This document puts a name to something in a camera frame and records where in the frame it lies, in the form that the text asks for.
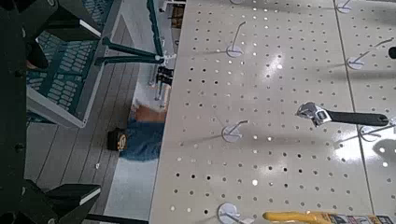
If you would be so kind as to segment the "person's right hand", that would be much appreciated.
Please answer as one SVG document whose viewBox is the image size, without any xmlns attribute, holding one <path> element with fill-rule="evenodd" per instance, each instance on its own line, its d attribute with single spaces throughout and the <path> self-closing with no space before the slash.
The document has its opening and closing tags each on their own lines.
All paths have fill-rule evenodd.
<svg viewBox="0 0 396 224">
<path fill-rule="evenodd" d="M 134 118 L 145 122 L 165 122 L 166 112 L 156 111 L 148 106 L 140 105 L 134 112 Z"/>
</svg>

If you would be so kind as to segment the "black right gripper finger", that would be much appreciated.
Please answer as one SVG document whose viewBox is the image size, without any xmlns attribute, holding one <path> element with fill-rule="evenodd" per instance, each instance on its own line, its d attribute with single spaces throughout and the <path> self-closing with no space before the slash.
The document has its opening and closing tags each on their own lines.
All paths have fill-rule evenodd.
<svg viewBox="0 0 396 224">
<path fill-rule="evenodd" d="M 63 41 L 101 38 L 82 0 L 18 0 L 18 11 L 26 39 L 36 39 L 44 31 Z"/>
<path fill-rule="evenodd" d="M 80 224 L 100 196 L 96 184 L 63 184 L 44 192 L 32 180 L 24 180 L 21 224 Z"/>
</svg>

